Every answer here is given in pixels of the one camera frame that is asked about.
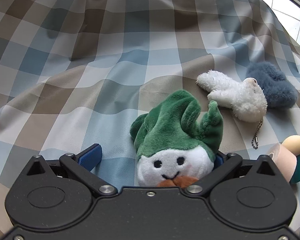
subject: white plush toy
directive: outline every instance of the white plush toy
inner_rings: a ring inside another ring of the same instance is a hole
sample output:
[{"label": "white plush toy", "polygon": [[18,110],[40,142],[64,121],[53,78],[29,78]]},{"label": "white plush toy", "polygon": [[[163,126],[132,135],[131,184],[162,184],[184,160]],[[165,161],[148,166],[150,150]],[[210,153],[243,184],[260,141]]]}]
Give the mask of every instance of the white plush toy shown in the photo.
[{"label": "white plush toy", "polygon": [[210,92],[208,100],[231,108],[234,116],[245,122],[260,122],[266,115],[266,97],[254,78],[237,82],[225,74],[210,70],[197,78],[197,84]]}]

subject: white fluffy fur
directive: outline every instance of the white fluffy fur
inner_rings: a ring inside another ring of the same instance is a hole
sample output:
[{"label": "white fluffy fur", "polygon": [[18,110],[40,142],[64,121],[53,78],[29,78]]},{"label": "white fluffy fur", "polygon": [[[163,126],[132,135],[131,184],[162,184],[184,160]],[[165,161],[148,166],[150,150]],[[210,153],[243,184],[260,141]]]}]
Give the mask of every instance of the white fluffy fur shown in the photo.
[{"label": "white fluffy fur", "polygon": [[[179,157],[185,159],[182,165],[177,163]],[[155,161],[161,161],[162,166],[154,167]],[[201,179],[212,171],[213,165],[206,150],[201,146],[187,151],[162,150],[151,157],[141,156],[137,164],[138,183],[142,187],[156,187],[165,180],[162,175],[173,178],[178,172],[179,176]]]},{"label": "white fluffy fur", "polygon": [[234,116],[242,121],[259,122],[266,115],[266,97],[254,78],[237,82],[221,72],[210,70],[198,76],[197,84],[210,92],[209,101],[231,108]]}]

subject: green object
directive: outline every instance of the green object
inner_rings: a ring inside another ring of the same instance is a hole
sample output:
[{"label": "green object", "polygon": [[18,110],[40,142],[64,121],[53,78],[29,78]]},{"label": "green object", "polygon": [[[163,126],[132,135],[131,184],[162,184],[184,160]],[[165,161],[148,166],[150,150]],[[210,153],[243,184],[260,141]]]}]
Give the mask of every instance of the green object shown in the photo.
[{"label": "green object", "polygon": [[296,184],[300,181],[300,155],[297,156],[297,166],[290,180],[291,184]]},{"label": "green object", "polygon": [[200,111],[196,98],[178,90],[148,114],[140,115],[130,128],[138,160],[166,149],[190,150],[200,145],[214,162],[222,139],[222,115],[215,101],[197,122]]}]

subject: embroidered black eye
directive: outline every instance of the embroidered black eye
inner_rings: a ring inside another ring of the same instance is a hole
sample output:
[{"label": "embroidered black eye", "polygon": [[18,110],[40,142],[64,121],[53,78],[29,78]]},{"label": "embroidered black eye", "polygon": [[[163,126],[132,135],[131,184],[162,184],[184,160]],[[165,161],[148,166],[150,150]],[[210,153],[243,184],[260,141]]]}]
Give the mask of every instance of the embroidered black eye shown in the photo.
[{"label": "embroidered black eye", "polygon": [[178,165],[184,164],[184,163],[185,163],[184,157],[179,157],[179,158],[177,159],[177,163],[178,163]]},{"label": "embroidered black eye", "polygon": [[161,165],[162,165],[162,162],[161,162],[161,161],[155,161],[155,162],[153,163],[153,166],[154,166],[155,168],[160,168]]}]

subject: brown plush foot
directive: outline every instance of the brown plush foot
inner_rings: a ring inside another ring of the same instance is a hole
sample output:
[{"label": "brown plush foot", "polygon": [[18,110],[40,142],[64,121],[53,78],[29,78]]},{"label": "brown plush foot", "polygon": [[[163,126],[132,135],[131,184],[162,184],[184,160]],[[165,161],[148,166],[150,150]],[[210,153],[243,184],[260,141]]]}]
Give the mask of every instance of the brown plush foot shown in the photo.
[{"label": "brown plush foot", "polygon": [[175,187],[176,185],[173,183],[171,179],[166,179],[158,184],[158,187]]},{"label": "brown plush foot", "polygon": [[174,184],[176,184],[178,187],[181,188],[188,187],[191,184],[195,183],[196,181],[198,181],[197,178],[188,177],[188,176],[179,176],[173,180]]}]

